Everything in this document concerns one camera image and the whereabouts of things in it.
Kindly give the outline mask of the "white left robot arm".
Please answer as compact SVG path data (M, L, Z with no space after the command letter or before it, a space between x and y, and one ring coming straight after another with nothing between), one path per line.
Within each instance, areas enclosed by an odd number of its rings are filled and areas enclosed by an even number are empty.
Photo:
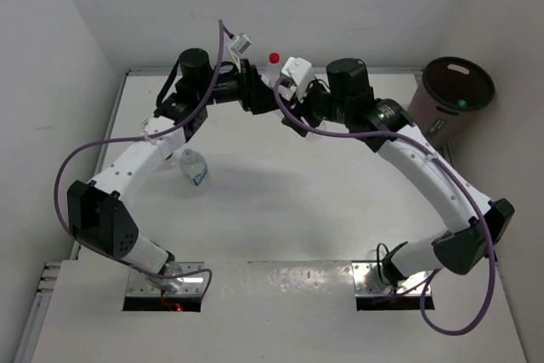
M211 104L241 102L262 114L278 105L274 80L241 59L230 71L211 64L201 48L183 51L156 97L156 108L127 149L88 182L75 181L66 197L68 231L83 247L156 279L168 279L174 256L139 233L127 204L146 180L196 134Z

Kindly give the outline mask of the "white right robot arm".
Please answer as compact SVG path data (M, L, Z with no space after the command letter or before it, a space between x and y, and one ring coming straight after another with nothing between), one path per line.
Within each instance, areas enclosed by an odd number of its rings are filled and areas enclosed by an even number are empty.
M312 65L289 58L281 69L294 88L292 114L315 126L343 124L351 133L371 132L370 150L396 167L428 200L445 231L403 242L382 261L379 278L398 286L410 276L433 269L467 274L496 245L514 215L505 198L479 192L431 146L408 112L392 99L375 97L362 60L344 58L326 67L328 84L317 82Z

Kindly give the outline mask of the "red cap labelled bottle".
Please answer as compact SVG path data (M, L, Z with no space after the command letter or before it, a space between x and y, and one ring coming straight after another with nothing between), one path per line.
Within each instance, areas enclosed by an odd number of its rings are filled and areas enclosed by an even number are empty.
M269 60L261 74L262 82L269 88L273 88L281 73L281 56L273 52L269 54Z

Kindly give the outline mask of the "blue label clear bottle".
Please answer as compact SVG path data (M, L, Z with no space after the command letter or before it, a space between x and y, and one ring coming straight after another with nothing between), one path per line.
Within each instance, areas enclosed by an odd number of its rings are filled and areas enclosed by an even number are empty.
M197 151L186 149L179 159L179 167L189 183L200 188L209 176L205 158Z

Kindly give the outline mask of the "green plastic bottle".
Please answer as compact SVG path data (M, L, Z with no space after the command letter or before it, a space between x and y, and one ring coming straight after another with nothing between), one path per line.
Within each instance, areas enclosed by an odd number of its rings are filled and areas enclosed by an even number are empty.
M466 108L468 105L464 99L459 99L456 104L459 108Z

